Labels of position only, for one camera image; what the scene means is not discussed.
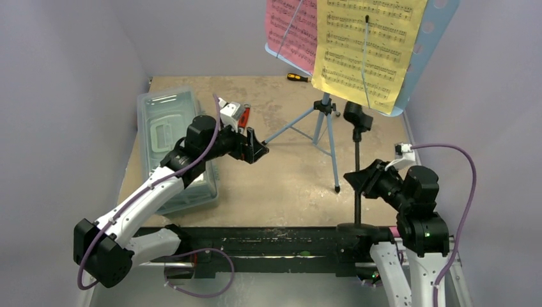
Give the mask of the red handled adjustable wrench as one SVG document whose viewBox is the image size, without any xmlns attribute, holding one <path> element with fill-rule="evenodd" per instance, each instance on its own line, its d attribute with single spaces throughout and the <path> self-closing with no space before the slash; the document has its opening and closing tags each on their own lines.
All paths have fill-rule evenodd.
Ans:
<svg viewBox="0 0 542 307">
<path fill-rule="evenodd" d="M 244 107 L 244 111 L 243 111 L 240 119 L 238 120 L 238 132 L 241 133 L 241 134 L 243 134 L 245 132 L 245 128 L 246 128 L 246 126 L 248 124 L 251 105 L 249 103 L 245 103 L 243 105 L 243 107 Z"/>
</svg>

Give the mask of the black microphone stand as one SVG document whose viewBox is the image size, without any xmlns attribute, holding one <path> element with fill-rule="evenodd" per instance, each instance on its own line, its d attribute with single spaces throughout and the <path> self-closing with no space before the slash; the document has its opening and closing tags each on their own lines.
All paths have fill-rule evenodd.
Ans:
<svg viewBox="0 0 542 307">
<path fill-rule="evenodd" d="M 373 117 L 366 114 L 361 105 L 347 101 L 343 111 L 343 118 L 353 125 L 352 140 L 355 148 L 355 171 L 360 171 L 360 143 L 362 141 L 362 134 L 371 130 Z M 339 224 L 337 230 L 355 236 L 358 240 L 358 249 L 370 248 L 373 236 L 378 233 L 377 227 L 362 223 L 361 193 L 355 189 L 354 222 Z"/>
</svg>

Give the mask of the pink sheet music page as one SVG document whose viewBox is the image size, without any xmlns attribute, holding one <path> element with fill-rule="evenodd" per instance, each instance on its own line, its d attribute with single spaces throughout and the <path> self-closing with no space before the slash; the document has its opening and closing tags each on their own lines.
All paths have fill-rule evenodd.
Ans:
<svg viewBox="0 0 542 307">
<path fill-rule="evenodd" d="M 308 75 L 316 58 L 316 7 L 313 0 L 268 0 L 265 10 L 265 50 Z"/>
</svg>

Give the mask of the yellow sheet music page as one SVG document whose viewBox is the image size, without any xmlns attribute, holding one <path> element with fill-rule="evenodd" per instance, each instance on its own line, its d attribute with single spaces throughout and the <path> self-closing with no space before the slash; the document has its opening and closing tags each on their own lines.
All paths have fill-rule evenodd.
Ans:
<svg viewBox="0 0 542 307">
<path fill-rule="evenodd" d="M 313 87 L 390 115 L 426 6 L 427 1 L 317 1 Z"/>
</svg>

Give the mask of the blue perforated music stand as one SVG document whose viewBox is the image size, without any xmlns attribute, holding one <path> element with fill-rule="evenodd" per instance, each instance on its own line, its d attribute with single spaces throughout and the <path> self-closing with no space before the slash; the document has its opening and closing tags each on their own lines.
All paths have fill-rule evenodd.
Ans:
<svg viewBox="0 0 542 307">
<path fill-rule="evenodd" d="M 318 146 L 337 161 L 332 97 L 394 117 L 410 96 L 459 7 L 458 1 L 268 1 L 265 50 L 308 77 L 323 97 L 317 113 Z"/>
</svg>

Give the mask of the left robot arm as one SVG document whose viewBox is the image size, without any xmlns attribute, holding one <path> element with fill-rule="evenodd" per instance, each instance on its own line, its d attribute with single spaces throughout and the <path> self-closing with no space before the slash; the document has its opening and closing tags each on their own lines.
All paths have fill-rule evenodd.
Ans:
<svg viewBox="0 0 542 307">
<path fill-rule="evenodd" d="M 111 288 L 143 263 L 167 256 L 176 262 L 187 259 L 190 244 L 182 239 L 178 227 L 165 226 L 143 236 L 136 235 L 138 229 L 203 174 L 207 162 L 229 155 L 254 164 L 268 152 L 251 127 L 240 133 L 211 116 L 195 117 L 186 135 L 126 200 L 95 221 L 82 219 L 75 225 L 73 255 L 79 266 L 77 286 L 89 290 L 99 283 Z"/>
</svg>

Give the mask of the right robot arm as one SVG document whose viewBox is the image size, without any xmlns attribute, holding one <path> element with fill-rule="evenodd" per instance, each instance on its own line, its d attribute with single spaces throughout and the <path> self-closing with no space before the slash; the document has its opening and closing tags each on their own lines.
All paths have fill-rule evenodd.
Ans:
<svg viewBox="0 0 542 307">
<path fill-rule="evenodd" d="M 449 229 L 435 211 L 438 175 L 415 165 L 400 177 L 395 165 L 377 159 L 344 178 L 357 196 L 381 198 L 397 211 L 396 226 L 411 270 L 413 305 L 445 306 L 444 278 L 456 255 L 450 248 Z"/>
</svg>

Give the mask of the black yellow screwdriver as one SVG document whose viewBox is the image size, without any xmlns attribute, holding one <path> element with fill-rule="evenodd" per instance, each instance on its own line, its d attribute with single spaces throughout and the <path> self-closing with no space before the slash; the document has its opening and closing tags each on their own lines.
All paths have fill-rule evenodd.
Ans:
<svg viewBox="0 0 542 307">
<path fill-rule="evenodd" d="M 289 81 L 303 82 L 303 83 L 310 83 L 311 80 L 312 80 L 311 77 L 303 76 L 303 75 L 299 75 L 299 74 L 293 74 L 293 73 L 288 73 L 286 75 L 286 78 Z"/>
</svg>

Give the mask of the clear plastic storage box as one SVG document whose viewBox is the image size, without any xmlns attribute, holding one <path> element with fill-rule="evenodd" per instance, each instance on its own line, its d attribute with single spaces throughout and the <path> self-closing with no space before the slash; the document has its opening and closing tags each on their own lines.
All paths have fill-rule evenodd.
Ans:
<svg viewBox="0 0 542 307">
<path fill-rule="evenodd" d="M 143 180 L 150 177 L 175 143 L 186 136 L 187 127 L 201 113 L 200 103 L 189 85 L 138 96 L 137 129 Z M 219 196 L 218 187 L 217 169 L 208 162 L 203 174 L 156 213 L 171 214 L 212 203 Z"/>
</svg>

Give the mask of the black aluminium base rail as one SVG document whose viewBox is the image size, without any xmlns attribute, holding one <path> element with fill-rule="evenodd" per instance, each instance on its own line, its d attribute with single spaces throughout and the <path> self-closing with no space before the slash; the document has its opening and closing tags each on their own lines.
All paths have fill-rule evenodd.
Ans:
<svg viewBox="0 0 542 307">
<path fill-rule="evenodd" d="M 337 226 L 316 227 L 180 227 L 179 250 L 173 256 L 150 262 L 187 262 L 196 278 L 213 278 L 218 272 L 364 275 L 375 262 L 369 250 L 384 242 L 403 243 L 390 227 L 376 226 L 370 248 L 358 249 L 353 235 Z M 136 235 L 149 235 L 163 227 L 142 227 Z"/>
</svg>

